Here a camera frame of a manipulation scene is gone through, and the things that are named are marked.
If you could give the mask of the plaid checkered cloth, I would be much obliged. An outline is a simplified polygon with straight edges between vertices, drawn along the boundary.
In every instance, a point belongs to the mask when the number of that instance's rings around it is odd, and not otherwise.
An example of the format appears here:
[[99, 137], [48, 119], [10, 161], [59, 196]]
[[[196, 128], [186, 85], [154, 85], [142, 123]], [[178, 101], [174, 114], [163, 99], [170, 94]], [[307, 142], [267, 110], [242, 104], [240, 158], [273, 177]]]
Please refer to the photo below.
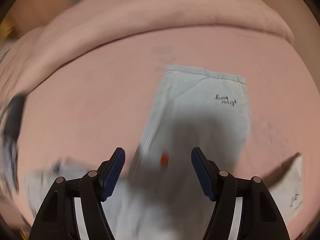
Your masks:
[[3, 134], [2, 134], [2, 144], [1, 144], [1, 152], [2, 152], [2, 168], [3, 168], [3, 176], [10, 192], [19, 191], [19, 183], [17, 179], [17, 157], [18, 157], [18, 146], [16, 146], [15, 151], [12, 155], [3, 153]]

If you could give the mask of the dark grey garment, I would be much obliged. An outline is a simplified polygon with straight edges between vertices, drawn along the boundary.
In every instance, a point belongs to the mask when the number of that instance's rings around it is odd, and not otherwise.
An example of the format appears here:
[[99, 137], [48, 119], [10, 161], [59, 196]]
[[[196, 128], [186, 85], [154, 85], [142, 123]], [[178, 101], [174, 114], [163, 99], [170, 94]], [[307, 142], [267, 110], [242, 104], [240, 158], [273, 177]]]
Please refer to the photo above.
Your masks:
[[3, 128], [3, 153], [12, 155], [20, 135], [26, 94], [16, 94], [5, 110], [6, 119]]

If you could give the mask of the light blue denim pants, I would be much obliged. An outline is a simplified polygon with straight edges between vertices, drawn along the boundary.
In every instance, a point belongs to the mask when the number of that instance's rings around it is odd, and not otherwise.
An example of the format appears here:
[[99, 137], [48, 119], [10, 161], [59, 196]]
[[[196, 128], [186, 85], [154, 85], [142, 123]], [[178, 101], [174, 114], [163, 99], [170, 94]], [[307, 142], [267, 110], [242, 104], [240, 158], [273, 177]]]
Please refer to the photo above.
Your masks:
[[53, 180], [75, 179], [121, 146], [124, 173], [103, 211], [116, 239], [199, 239], [214, 204], [191, 163], [198, 146], [231, 171], [251, 130], [246, 80], [202, 68], [171, 66], [156, 90], [144, 76], [133, 87], [98, 90], [61, 109], [32, 111], [30, 172], [24, 188], [36, 214]]

